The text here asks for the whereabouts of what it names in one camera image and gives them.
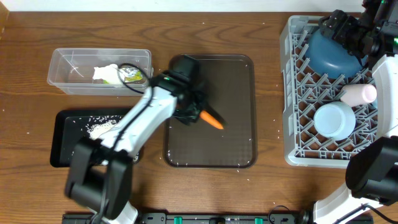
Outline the orange carrot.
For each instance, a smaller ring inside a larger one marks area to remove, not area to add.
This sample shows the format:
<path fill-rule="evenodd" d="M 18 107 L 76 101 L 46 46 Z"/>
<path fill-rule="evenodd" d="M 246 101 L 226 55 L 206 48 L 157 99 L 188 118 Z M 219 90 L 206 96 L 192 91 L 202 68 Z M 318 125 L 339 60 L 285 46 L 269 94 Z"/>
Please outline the orange carrot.
<path fill-rule="evenodd" d="M 211 114 L 209 114 L 207 111 L 202 111 L 200 113 L 200 118 L 204 121 L 206 121 L 208 124 L 212 125 L 216 129 L 224 129 L 224 126 L 221 124 L 220 121 L 218 121 L 216 118 L 214 118 Z"/>

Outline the dark blue plate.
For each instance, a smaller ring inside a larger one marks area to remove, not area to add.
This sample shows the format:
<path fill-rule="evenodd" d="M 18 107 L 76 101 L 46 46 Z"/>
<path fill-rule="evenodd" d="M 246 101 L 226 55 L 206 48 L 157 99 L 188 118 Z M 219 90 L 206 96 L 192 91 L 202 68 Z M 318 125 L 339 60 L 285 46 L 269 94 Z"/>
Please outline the dark blue plate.
<path fill-rule="evenodd" d="M 340 44 L 322 36 L 320 29 L 309 38 L 305 58 L 310 59 L 308 65 L 314 72 L 321 76 L 327 74 L 332 79 L 340 75 L 350 78 L 363 70 L 355 56 Z"/>

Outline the pink cup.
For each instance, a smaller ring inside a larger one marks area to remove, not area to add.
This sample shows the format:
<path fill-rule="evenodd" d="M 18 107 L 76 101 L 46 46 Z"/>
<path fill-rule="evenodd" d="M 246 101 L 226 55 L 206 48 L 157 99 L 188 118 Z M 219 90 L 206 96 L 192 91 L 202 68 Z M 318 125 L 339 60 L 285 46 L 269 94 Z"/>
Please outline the pink cup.
<path fill-rule="evenodd" d="M 350 107 L 370 104 L 377 98 L 377 90 L 370 84 L 345 85 L 342 92 L 340 101 Z"/>

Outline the foil wrapper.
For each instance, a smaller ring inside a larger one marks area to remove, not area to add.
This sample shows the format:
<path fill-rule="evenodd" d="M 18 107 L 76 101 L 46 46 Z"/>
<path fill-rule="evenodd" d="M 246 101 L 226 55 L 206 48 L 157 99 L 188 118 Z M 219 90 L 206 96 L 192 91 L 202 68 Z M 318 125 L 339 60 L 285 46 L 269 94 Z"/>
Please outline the foil wrapper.
<path fill-rule="evenodd" d="M 140 70 L 134 67 L 119 68 L 119 76 L 121 82 L 129 83 L 143 79 L 143 75 Z"/>

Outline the white napkin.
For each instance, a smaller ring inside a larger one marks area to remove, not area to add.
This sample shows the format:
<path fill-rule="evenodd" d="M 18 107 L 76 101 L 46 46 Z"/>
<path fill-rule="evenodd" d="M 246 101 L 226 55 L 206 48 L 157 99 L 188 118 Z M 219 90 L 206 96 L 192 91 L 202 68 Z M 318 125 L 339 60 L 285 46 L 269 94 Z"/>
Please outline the white napkin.
<path fill-rule="evenodd" d="M 110 64 L 105 67 L 95 67 L 93 79 L 102 80 L 105 84 L 122 84 L 119 76 L 119 67 L 116 64 Z"/>

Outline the light blue bowl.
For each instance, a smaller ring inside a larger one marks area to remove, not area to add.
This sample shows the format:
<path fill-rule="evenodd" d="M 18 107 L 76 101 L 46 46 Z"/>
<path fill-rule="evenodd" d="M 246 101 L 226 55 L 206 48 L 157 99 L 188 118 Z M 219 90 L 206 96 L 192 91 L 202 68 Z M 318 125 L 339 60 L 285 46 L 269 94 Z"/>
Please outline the light blue bowl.
<path fill-rule="evenodd" d="M 354 131 L 356 117 L 349 105 L 334 101 L 319 107 L 313 122 L 316 131 L 323 137 L 340 141 L 348 138 Z"/>

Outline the pile of white rice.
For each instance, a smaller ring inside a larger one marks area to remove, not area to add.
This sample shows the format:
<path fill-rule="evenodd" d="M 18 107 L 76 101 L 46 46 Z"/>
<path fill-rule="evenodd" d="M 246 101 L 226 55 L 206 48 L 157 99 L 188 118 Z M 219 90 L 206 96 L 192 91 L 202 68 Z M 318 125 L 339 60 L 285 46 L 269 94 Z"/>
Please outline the pile of white rice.
<path fill-rule="evenodd" d="M 115 152 L 126 151 L 133 157 L 133 163 L 140 159 L 140 152 L 137 148 L 134 138 L 133 124 L 131 118 L 125 118 L 123 115 L 96 115 L 82 116 L 79 118 L 70 118 L 72 127 L 76 131 L 68 133 L 80 134 L 114 150 Z"/>

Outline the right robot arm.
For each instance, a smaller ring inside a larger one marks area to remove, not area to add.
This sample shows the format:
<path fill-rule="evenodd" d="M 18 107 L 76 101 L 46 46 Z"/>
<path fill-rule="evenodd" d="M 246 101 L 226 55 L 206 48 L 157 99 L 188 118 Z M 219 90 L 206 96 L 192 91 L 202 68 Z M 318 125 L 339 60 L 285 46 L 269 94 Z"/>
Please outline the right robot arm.
<path fill-rule="evenodd" d="M 364 0 L 356 19 L 341 10 L 318 21 L 321 33 L 357 59 L 366 57 L 378 96 L 376 140 L 354 156 L 345 182 L 315 202 L 309 223 L 348 223 L 397 202 L 397 1 Z"/>

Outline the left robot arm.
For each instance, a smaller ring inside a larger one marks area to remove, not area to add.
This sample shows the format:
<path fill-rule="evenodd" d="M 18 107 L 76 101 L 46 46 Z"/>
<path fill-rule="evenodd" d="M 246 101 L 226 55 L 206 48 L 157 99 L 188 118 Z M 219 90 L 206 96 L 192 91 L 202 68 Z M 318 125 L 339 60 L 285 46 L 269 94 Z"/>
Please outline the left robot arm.
<path fill-rule="evenodd" d="M 166 70 L 151 78 L 138 103 L 97 139 L 81 138 L 75 145 L 65 195 L 89 208 L 89 223 L 134 223 L 130 204 L 133 158 L 167 119 L 196 122 L 206 105 L 197 70 Z"/>

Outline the black waste tray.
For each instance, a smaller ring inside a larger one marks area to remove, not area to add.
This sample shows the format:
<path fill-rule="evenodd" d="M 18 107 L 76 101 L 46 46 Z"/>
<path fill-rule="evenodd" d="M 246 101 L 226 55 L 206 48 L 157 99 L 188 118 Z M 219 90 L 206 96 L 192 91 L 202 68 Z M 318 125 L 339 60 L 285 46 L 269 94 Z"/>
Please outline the black waste tray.
<path fill-rule="evenodd" d="M 52 167 L 69 167 L 75 144 L 88 137 L 104 124 L 116 124 L 129 111 L 128 108 L 63 110 L 55 117 L 50 153 Z"/>

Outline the dark brown serving tray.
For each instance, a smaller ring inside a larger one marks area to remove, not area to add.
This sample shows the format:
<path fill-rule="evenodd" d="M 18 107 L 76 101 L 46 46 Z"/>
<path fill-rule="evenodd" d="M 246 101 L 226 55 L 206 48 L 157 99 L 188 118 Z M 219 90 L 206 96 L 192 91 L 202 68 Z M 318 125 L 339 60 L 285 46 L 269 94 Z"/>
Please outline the dark brown serving tray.
<path fill-rule="evenodd" d="M 248 168 L 257 159 L 254 64 L 245 55 L 196 54 L 209 105 L 223 129 L 199 119 L 189 126 L 165 122 L 163 155 L 172 167 Z"/>

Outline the clear plastic bin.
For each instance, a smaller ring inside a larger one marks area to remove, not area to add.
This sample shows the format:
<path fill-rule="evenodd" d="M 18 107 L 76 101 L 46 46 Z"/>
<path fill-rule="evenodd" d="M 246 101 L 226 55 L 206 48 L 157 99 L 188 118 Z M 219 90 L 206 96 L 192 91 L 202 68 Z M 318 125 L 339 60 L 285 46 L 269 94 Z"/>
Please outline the clear plastic bin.
<path fill-rule="evenodd" d="M 95 67 L 110 64 L 137 68 L 143 79 L 121 85 L 93 79 Z M 152 77 L 152 54 L 146 49 L 60 48 L 53 52 L 47 83 L 69 95 L 139 96 Z"/>

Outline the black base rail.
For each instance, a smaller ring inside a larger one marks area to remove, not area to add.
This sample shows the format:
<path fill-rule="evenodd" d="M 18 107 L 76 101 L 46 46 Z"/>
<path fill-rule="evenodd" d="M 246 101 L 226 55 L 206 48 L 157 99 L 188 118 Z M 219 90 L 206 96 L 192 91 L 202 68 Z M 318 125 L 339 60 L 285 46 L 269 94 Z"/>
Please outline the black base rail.
<path fill-rule="evenodd" d="M 165 213 L 143 213 L 139 215 L 138 224 L 304 224 L 313 223 L 308 214 L 272 213 L 270 215 L 187 215 Z"/>

